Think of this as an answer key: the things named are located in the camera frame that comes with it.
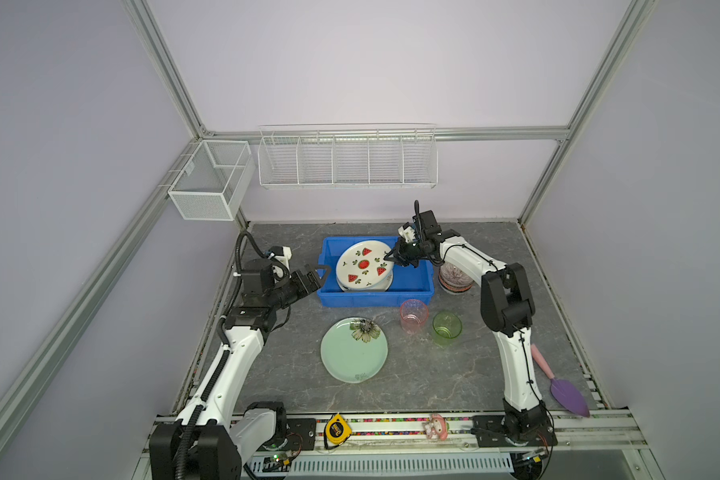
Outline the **white watermelon plate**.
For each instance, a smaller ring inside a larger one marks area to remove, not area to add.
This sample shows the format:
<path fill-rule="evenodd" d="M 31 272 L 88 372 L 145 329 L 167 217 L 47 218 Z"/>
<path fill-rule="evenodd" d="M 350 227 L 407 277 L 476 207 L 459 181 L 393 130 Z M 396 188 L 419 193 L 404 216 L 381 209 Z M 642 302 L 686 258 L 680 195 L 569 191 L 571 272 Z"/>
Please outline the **white watermelon plate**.
<path fill-rule="evenodd" d="M 344 292 L 386 291 L 394 279 L 394 264 L 386 258 L 391 247 L 379 240 L 352 245 L 338 259 L 336 279 Z"/>

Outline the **light green flower plate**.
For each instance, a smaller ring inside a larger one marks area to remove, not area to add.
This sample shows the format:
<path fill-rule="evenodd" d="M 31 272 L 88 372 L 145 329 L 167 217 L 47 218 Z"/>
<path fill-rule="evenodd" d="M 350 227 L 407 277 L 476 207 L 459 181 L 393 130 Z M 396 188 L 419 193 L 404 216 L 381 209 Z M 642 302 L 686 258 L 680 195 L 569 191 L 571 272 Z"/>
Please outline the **light green flower plate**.
<path fill-rule="evenodd" d="M 336 380 L 362 383 L 383 368 L 389 347 L 381 327 L 371 319 L 348 317 L 339 320 L 324 334 L 320 357 L 326 371 Z"/>

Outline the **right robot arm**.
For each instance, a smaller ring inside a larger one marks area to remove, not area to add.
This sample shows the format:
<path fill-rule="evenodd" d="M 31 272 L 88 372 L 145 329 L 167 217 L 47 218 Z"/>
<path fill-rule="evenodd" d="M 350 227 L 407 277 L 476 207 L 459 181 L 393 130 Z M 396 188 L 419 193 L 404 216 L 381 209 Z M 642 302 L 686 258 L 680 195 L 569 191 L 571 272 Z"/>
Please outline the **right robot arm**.
<path fill-rule="evenodd" d="M 398 229 L 391 252 L 394 264 L 416 267 L 423 261 L 451 264 L 480 289 L 480 316 L 497 342 L 504 378 L 504 419 L 500 427 L 516 446 L 540 440 L 557 444 L 554 419 L 537 386 L 531 353 L 533 315 L 536 312 L 525 268 L 497 260 L 471 245 L 456 231 L 441 227 L 433 211 L 413 204 L 412 219 Z"/>

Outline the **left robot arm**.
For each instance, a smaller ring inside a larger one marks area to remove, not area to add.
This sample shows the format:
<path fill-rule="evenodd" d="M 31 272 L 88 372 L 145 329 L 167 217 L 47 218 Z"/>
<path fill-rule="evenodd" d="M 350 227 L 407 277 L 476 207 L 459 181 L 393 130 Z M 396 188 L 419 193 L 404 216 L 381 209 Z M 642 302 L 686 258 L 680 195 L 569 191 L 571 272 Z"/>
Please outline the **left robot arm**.
<path fill-rule="evenodd" d="M 289 440 L 285 406 L 280 401 L 250 404 L 241 420 L 231 417 L 256 357 L 270 334 L 281 328 L 280 310 L 317 292 L 331 271 L 326 265 L 288 266 L 283 246 L 263 251 L 252 234 L 238 234 L 235 284 L 215 333 L 220 340 L 199 389 L 171 423 L 158 425 L 149 440 L 155 479 L 238 479 L 262 447 Z"/>

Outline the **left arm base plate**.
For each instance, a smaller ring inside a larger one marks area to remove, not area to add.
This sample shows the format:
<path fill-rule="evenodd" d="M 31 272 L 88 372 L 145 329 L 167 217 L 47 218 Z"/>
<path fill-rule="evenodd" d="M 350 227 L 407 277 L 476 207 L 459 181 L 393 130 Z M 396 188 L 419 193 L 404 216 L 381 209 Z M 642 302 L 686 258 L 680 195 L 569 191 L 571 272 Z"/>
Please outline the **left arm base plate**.
<path fill-rule="evenodd" d="M 313 451 L 317 439 L 317 420 L 315 418 L 291 418 L 287 420 L 283 436 L 265 442 L 259 450 L 261 452 Z"/>

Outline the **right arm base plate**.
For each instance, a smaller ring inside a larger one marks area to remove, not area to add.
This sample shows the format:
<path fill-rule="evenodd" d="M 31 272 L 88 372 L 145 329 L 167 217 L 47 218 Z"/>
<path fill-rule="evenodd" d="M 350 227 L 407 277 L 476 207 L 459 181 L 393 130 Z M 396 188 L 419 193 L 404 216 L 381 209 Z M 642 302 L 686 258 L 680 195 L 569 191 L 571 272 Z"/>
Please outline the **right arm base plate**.
<path fill-rule="evenodd" d="M 558 439 L 549 418 L 514 417 L 503 414 L 476 415 L 470 433 L 478 446 L 488 447 L 554 447 Z"/>

